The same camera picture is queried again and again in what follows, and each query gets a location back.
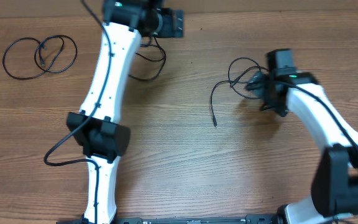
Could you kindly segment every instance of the black cable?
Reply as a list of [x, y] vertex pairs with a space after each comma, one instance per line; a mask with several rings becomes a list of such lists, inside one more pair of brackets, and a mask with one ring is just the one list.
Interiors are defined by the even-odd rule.
[[[234, 64], [234, 62], [238, 61], [238, 60], [242, 60], [242, 59], [245, 59], [245, 60], [250, 60], [251, 62], [254, 62], [256, 64], [256, 66], [252, 66], [252, 67], [249, 67], [247, 70], [245, 70], [244, 72], [241, 73], [241, 75], [239, 75], [235, 80], [231, 80], [230, 79], [230, 70], [231, 70], [231, 67], [232, 65]], [[238, 95], [244, 97], [245, 99], [248, 99], [248, 100], [257, 100], [259, 99], [258, 97], [249, 97], [249, 96], [245, 96], [243, 94], [241, 94], [240, 92], [238, 92], [234, 86], [238, 83], [240, 84], [247, 84], [248, 82], [240, 82], [240, 79], [245, 75], [247, 74], [248, 72], [250, 72], [251, 70], [253, 69], [259, 69], [259, 72], [262, 73], [262, 70], [266, 70], [267, 71], [267, 68], [265, 67], [261, 67], [255, 60], [251, 59], [251, 58], [247, 58], [247, 57], [239, 57], [237, 59], [235, 59], [234, 61], [232, 61], [230, 63], [230, 66], [229, 66], [229, 69], [227, 71], [227, 80], [223, 80], [223, 81], [220, 81], [218, 82], [217, 84], [215, 84], [214, 88], [212, 89], [212, 92], [211, 92], [211, 97], [210, 97], [210, 101], [209, 101], [209, 104], [211, 105], [211, 112], [212, 112], [212, 120], [213, 120], [213, 123], [214, 123], [214, 126], [215, 128], [217, 128], [218, 126], [218, 122], [216, 121], [216, 117], [215, 117], [215, 112], [214, 112], [214, 107], [213, 107], [213, 101], [212, 101], [212, 97], [214, 95], [214, 91], [215, 89], [223, 84], [223, 83], [230, 83], [230, 87], [233, 89], [233, 91], [235, 91]]]
[[163, 55], [163, 57], [161, 59], [158, 59], [158, 60], [149, 59], [149, 58], [147, 58], [147, 57], [145, 57], [145, 56], [143, 56], [143, 55], [141, 55], [139, 53], [136, 53], [136, 55], [141, 56], [142, 58], [148, 60], [149, 62], [161, 62], [163, 60], [163, 62], [161, 64], [161, 67], [160, 67], [160, 70], [157, 72], [157, 74], [155, 76], [153, 76], [151, 78], [138, 78], [138, 77], [135, 77], [135, 76], [133, 76], [131, 74], [129, 74], [129, 77], [131, 77], [131, 78], [133, 78], [135, 80], [141, 81], [141, 82], [151, 82], [151, 81], [155, 80], [156, 78], [158, 78], [158, 76], [160, 75], [162, 69], [164, 68], [165, 62], [167, 61], [167, 53], [160, 46], [160, 44], [157, 42], [157, 38], [154, 37], [154, 41], [155, 41], [155, 44], [151, 44], [152, 38], [149, 37], [149, 43], [141, 44], [140, 46], [141, 47], [156, 47], [156, 48], [158, 48], [161, 51], [161, 54]]
[[[62, 37], [69, 39], [69, 40], [73, 43], [73, 45], [74, 45], [74, 47], [75, 47], [74, 59], [71, 61], [71, 63], [70, 63], [66, 68], [64, 68], [64, 69], [62, 69], [62, 70], [59, 70], [59, 71], [51, 71], [50, 68], [53, 66], [53, 64], [55, 63], [56, 59], [59, 57], [60, 53], [63, 51], [64, 46], [65, 46], [65, 41], [63, 40]], [[57, 52], [57, 54], [56, 54], [56, 55], [54, 56], [54, 58], [52, 59], [52, 62], [50, 63], [50, 65], [48, 66], [48, 68], [47, 68], [47, 69], [44, 69], [43, 67], [45, 66], [45, 61], [44, 61], [44, 59], [43, 59], [42, 56], [41, 56], [41, 49], [45, 49], [45, 48], [46, 48], [46, 47], [45, 47], [45, 43], [46, 43], [48, 40], [50, 40], [50, 39], [55, 39], [55, 38], [59, 38], [60, 40], [62, 40], [62, 46], [60, 47], [60, 50]], [[7, 70], [7, 68], [6, 68], [6, 66], [5, 66], [5, 59], [6, 59], [6, 55], [7, 55], [8, 51], [11, 49], [11, 47], [12, 47], [13, 45], [15, 45], [16, 43], [18, 43], [18, 42], [20, 42], [20, 41], [22, 41], [22, 40], [34, 40], [34, 41], [36, 41], [36, 42], [38, 43], [38, 47], [37, 47], [37, 49], [35, 50], [35, 53], [34, 53], [34, 62], [35, 62], [35, 64], [42, 70], [42, 72], [41, 72], [40, 74], [38, 74], [38, 75], [33, 76], [33, 77], [16, 77], [16, 76], [12, 75], [11, 73], [9, 73], [8, 70]], [[39, 55], [39, 59], [40, 59], [41, 65], [39, 65], [38, 62], [37, 62], [37, 54]], [[12, 78], [14, 78], [14, 79], [16, 79], [16, 80], [31, 80], [31, 79], [34, 79], [34, 78], [38, 78], [38, 77], [40, 77], [41, 75], [43, 75], [43, 74], [45, 74], [45, 73], [62, 73], [62, 72], [64, 72], [65, 70], [69, 69], [69, 68], [74, 64], [75, 59], [77, 58], [77, 54], [78, 54], [78, 49], [77, 49], [77, 45], [75, 44], [75, 41], [74, 41], [71, 37], [66, 36], [66, 35], [53, 35], [53, 36], [47, 37], [47, 38], [46, 38], [45, 40], [43, 40], [43, 41], [39, 41], [39, 40], [37, 40], [37, 39], [35, 39], [35, 38], [33, 38], [33, 37], [23, 37], [23, 38], [20, 38], [20, 39], [18, 39], [18, 40], [15, 40], [15, 41], [14, 41], [13, 43], [11, 43], [11, 44], [9, 45], [9, 47], [5, 50], [4, 56], [2, 57], [2, 65], [3, 65], [4, 69], [5, 69], [5, 72], [6, 72], [10, 77], [12, 77]]]

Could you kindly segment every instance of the black bracket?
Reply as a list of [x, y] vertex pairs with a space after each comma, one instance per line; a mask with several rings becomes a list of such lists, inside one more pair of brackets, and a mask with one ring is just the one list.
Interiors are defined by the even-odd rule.
[[[69, 113], [67, 127], [70, 131], [76, 129], [88, 117], [84, 113]], [[74, 138], [83, 146], [83, 154], [91, 157], [98, 156], [112, 163], [117, 156], [123, 156], [129, 144], [131, 130], [128, 127], [110, 122], [109, 117], [104, 120], [91, 118], [81, 128]]]
[[350, 162], [358, 169], [358, 153], [352, 147], [335, 144], [321, 158], [311, 186], [311, 198], [324, 217], [340, 213], [358, 215], [358, 176], [349, 176]]
[[288, 114], [287, 93], [288, 87], [282, 84], [265, 85], [269, 80], [286, 82], [292, 85], [305, 83], [318, 84], [317, 79], [309, 72], [298, 72], [293, 61], [292, 50], [278, 49], [266, 54], [268, 74], [260, 71], [249, 80], [246, 90], [252, 91], [264, 101], [260, 108], [263, 110], [274, 110], [278, 115], [284, 117]]
[[137, 29], [142, 37], [183, 37], [184, 12], [162, 5], [163, 0], [104, 0], [103, 21]]

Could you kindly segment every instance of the robotic arm link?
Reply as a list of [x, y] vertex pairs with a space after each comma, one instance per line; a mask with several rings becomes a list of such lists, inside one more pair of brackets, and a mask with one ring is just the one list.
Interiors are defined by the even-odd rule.
[[[300, 202], [280, 207], [277, 214], [207, 219], [118, 219], [114, 198], [117, 167], [131, 135], [128, 127], [119, 124], [127, 76], [142, 37], [183, 36], [183, 11], [162, 8], [162, 0], [105, 0], [103, 14], [106, 33], [102, 36], [92, 86], [80, 113], [69, 113], [67, 118], [69, 130], [83, 126], [74, 137], [83, 146], [86, 158], [99, 166], [99, 176], [94, 165], [89, 164], [88, 206], [81, 219], [70, 223], [319, 224], [358, 214], [358, 177], [348, 176], [348, 164], [358, 168], [358, 154], [354, 152], [354, 144], [358, 146], [358, 133], [334, 109], [312, 74], [296, 69], [291, 50], [281, 49], [267, 54], [269, 73], [257, 72], [247, 89], [280, 116], [294, 112], [311, 133], [323, 154], [311, 195]], [[99, 93], [103, 85], [106, 85], [105, 92]], [[103, 95], [98, 103], [99, 94]], [[94, 198], [97, 184], [98, 197]]]

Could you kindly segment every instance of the wooden table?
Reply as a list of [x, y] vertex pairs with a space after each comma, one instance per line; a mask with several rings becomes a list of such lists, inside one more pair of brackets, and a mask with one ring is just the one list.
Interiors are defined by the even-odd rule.
[[[358, 130], [358, 11], [193, 14], [185, 25], [184, 39], [160, 41], [168, 54], [161, 76], [127, 84], [122, 124], [131, 127], [132, 139], [119, 166], [119, 216], [273, 213], [307, 196], [319, 151], [300, 120], [261, 113], [260, 101], [243, 100], [226, 85], [215, 92], [215, 129], [209, 95], [235, 58], [265, 65], [265, 53], [291, 48], [299, 69], [314, 73]], [[1, 59], [13, 40], [54, 34], [76, 41], [74, 66], [23, 82], [6, 75]], [[89, 90], [100, 38], [90, 17], [0, 19], [0, 223], [53, 223], [84, 212], [86, 165], [48, 167], [42, 159], [68, 133], [67, 113], [78, 111]], [[49, 52], [58, 46], [51, 41]], [[8, 69], [18, 76], [38, 73], [35, 47], [13, 47]], [[159, 57], [156, 50], [142, 51]], [[68, 43], [54, 68], [72, 57]], [[239, 62], [232, 71], [251, 65]], [[158, 66], [137, 58], [132, 73], [151, 76]], [[82, 158], [81, 152], [71, 139], [51, 159]]]

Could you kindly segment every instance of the cable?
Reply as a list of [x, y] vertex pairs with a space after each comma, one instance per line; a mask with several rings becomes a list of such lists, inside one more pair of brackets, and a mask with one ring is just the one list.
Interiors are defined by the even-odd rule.
[[[63, 51], [64, 46], [65, 46], [65, 41], [63, 40], [62, 37], [69, 39], [69, 40], [73, 43], [73, 45], [74, 45], [74, 47], [75, 47], [75, 56], [74, 56], [74, 59], [71, 61], [71, 63], [70, 63], [67, 67], [65, 67], [64, 69], [59, 70], [59, 71], [51, 71], [50, 68], [51, 68], [52, 65], [55, 63], [56, 59], [59, 57], [60, 53]], [[41, 49], [46, 49], [45, 43], [46, 43], [48, 40], [50, 40], [50, 39], [55, 39], [55, 38], [59, 38], [60, 40], [62, 40], [62, 46], [60, 47], [60, 50], [57, 52], [57, 54], [56, 54], [56, 55], [54, 56], [54, 58], [52, 59], [52, 62], [50, 63], [50, 65], [48, 66], [48, 68], [47, 68], [47, 69], [43, 69], [43, 67], [45, 66], [45, 61], [44, 61], [44, 59], [43, 59], [42, 56], [41, 56]], [[22, 41], [22, 40], [34, 40], [34, 41], [36, 41], [36, 42], [38, 43], [38, 47], [37, 47], [37, 49], [35, 50], [35, 53], [34, 53], [34, 62], [35, 62], [35, 64], [42, 70], [42, 72], [41, 72], [40, 74], [38, 74], [38, 75], [33, 76], [33, 77], [16, 77], [16, 76], [12, 75], [11, 73], [9, 73], [9, 72], [7, 71], [6, 66], [5, 66], [5, 59], [6, 59], [7, 52], [11, 49], [11, 47], [12, 47], [13, 45], [15, 45], [16, 43], [18, 43], [18, 42], [20, 42], [20, 41]], [[38, 62], [37, 62], [37, 54], [39, 55], [39, 59], [40, 59], [41, 65], [39, 65]], [[5, 72], [6, 72], [10, 77], [12, 77], [12, 78], [14, 78], [14, 79], [16, 79], [16, 80], [31, 80], [31, 79], [38, 78], [38, 77], [42, 76], [42, 75], [45, 74], [45, 73], [62, 73], [62, 72], [64, 72], [65, 70], [69, 69], [69, 68], [74, 64], [75, 59], [77, 58], [77, 54], [78, 54], [78, 49], [77, 49], [77, 45], [75, 44], [75, 41], [74, 41], [71, 37], [66, 36], [66, 35], [53, 35], [53, 36], [47, 37], [47, 38], [46, 38], [45, 40], [43, 40], [43, 41], [39, 41], [39, 40], [37, 40], [37, 39], [35, 39], [35, 38], [33, 38], [33, 37], [23, 37], [23, 38], [20, 38], [20, 39], [18, 39], [18, 40], [15, 40], [15, 41], [14, 41], [13, 43], [11, 43], [11, 44], [9, 45], [9, 47], [5, 50], [4, 56], [2, 57], [2, 65], [3, 65], [4, 69], [5, 69]]]
[[156, 47], [156, 48], [158, 48], [161, 51], [161, 54], [163, 55], [163, 57], [161, 59], [152, 60], [152, 59], [149, 59], [149, 58], [147, 58], [147, 57], [145, 57], [145, 56], [143, 56], [143, 55], [141, 55], [139, 53], [136, 53], [136, 55], [141, 56], [142, 58], [148, 60], [149, 62], [161, 62], [163, 60], [163, 62], [161, 64], [161, 67], [160, 67], [160, 70], [157, 72], [157, 74], [155, 76], [153, 76], [151, 78], [138, 78], [138, 77], [135, 77], [135, 76], [133, 76], [131, 74], [129, 75], [129, 77], [131, 77], [131, 78], [133, 78], [135, 80], [141, 81], [141, 82], [151, 82], [151, 81], [155, 80], [156, 78], [158, 78], [158, 76], [160, 75], [162, 69], [164, 68], [165, 62], [167, 61], [167, 53], [160, 46], [160, 44], [157, 42], [157, 38], [154, 37], [154, 41], [155, 41], [156, 44], [155, 45], [151, 44], [152, 38], [149, 37], [149, 43], [148, 44], [141, 44], [140, 46], [141, 47]]
[[[230, 68], [232, 66], [232, 64], [240, 59], [247, 59], [247, 60], [251, 60], [253, 61], [257, 66], [253, 66], [253, 67], [249, 67], [246, 71], [244, 71], [240, 76], [238, 76], [234, 81], [231, 81], [230, 80]], [[212, 89], [212, 92], [211, 92], [211, 111], [212, 111], [212, 115], [213, 115], [213, 121], [214, 121], [214, 125], [215, 127], [217, 126], [217, 123], [216, 123], [216, 118], [215, 118], [215, 115], [214, 115], [214, 111], [213, 111], [213, 106], [212, 106], [212, 95], [213, 95], [213, 92], [214, 90], [216, 89], [216, 87], [218, 87], [220, 84], [222, 83], [230, 83], [231, 87], [233, 87], [235, 84], [237, 83], [246, 83], [246, 90], [247, 91], [252, 91], [252, 90], [258, 90], [258, 89], [261, 89], [261, 88], [266, 88], [268, 85], [271, 85], [271, 84], [279, 84], [279, 85], [284, 85], [284, 86], [287, 86], [289, 88], [296, 88], [297, 90], [300, 90], [302, 91], [303, 93], [306, 93], [307, 95], [309, 95], [310, 97], [312, 97], [314, 100], [316, 100], [317, 102], [319, 102], [325, 109], [326, 111], [329, 113], [329, 115], [332, 117], [332, 119], [334, 120], [334, 122], [336, 123], [336, 125], [338, 126], [338, 128], [341, 130], [341, 132], [343, 133], [343, 135], [345, 136], [345, 138], [349, 141], [349, 143], [351, 144], [351, 146], [353, 147], [354, 150], [356, 150], [356, 152], [358, 153], [358, 145], [354, 142], [354, 140], [351, 138], [351, 136], [349, 135], [349, 133], [347, 133], [346, 129], [342, 126], [342, 124], [339, 122], [339, 120], [336, 118], [335, 114], [331, 111], [331, 109], [327, 106], [327, 104], [322, 100], [320, 99], [320, 97], [310, 93], [309, 91], [301, 88], [301, 87], [298, 87], [294, 84], [291, 84], [291, 83], [286, 83], [286, 82], [281, 82], [281, 81], [277, 81], [277, 80], [274, 80], [273, 79], [273, 74], [269, 74], [269, 78], [268, 80], [264, 80], [264, 81], [256, 81], [256, 82], [240, 82], [240, 78], [243, 77], [247, 72], [251, 71], [252, 69], [255, 69], [255, 68], [259, 68], [259, 71], [261, 72], [261, 69], [264, 69], [264, 70], [267, 70], [266, 68], [263, 68], [261, 66], [259, 66], [259, 64], [250, 59], [250, 58], [237, 58], [235, 59], [229, 66], [229, 71], [228, 71], [228, 78], [227, 80], [224, 80], [224, 81], [220, 81], [218, 82], [214, 88]], [[248, 96], [244, 96], [240, 93], [238, 93], [239, 95], [243, 96], [244, 98], [247, 98], [247, 99], [252, 99], [254, 100], [255, 98], [251, 98], [251, 97], [248, 97]]]
[[[254, 62], [254, 63], [256, 64], [256, 66], [249, 67], [247, 70], [245, 70], [244, 72], [242, 72], [241, 75], [239, 75], [235, 80], [232, 81], [232, 80], [230, 79], [230, 70], [231, 70], [231, 67], [232, 67], [232, 65], [234, 64], [234, 62], [236, 62], [236, 61], [238, 61], [238, 60], [242, 60], [242, 59], [250, 60], [251, 62]], [[233, 89], [233, 91], [235, 91], [238, 95], [244, 97], [245, 99], [248, 99], [248, 100], [257, 100], [257, 99], [259, 99], [258, 97], [245, 96], [245, 95], [241, 94], [240, 92], [238, 92], [238, 91], [234, 88], [234, 86], [235, 86], [236, 84], [238, 84], [238, 83], [247, 84], [248, 82], [240, 82], [240, 79], [241, 79], [245, 74], [247, 74], [248, 72], [250, 72], [250, 71], [253, 70], [253, 69], [259, 69], [259, 72], [261, 72], [261, 73], [262, 73], [262, 70], [266, 70], [266, 71], [267, 71], [267, 68], [261, 67], [255, 60], [253, 60], [253, 59], [251, 59], [251, 58], [247, 58], [247, 57], [239, 57], [239, 58], [235, 59], [234, 61], [232, 61], [232, 62], [230, 63], [229, 70], [227, 71], [227, 80], [223, 80], [223, 81], [220, 81], [220, 82], [218, 82], [217, 84], [215, 84], [214, 88], [212, 89], [211, 96], [210, 96], [210, 101], [209, 101], [209, 104], [211, 105], [212, 120], [213, 120], [213, 123], [214, 123], [215, 128], [217, 128], [218, 122], [216, 121], [212, 98], [213, 98], [215, 89], [216, 89], [219, 85], [221, 85], [221, 84], [223, 84], [223, 83], [230, 83], [230, 87]]]

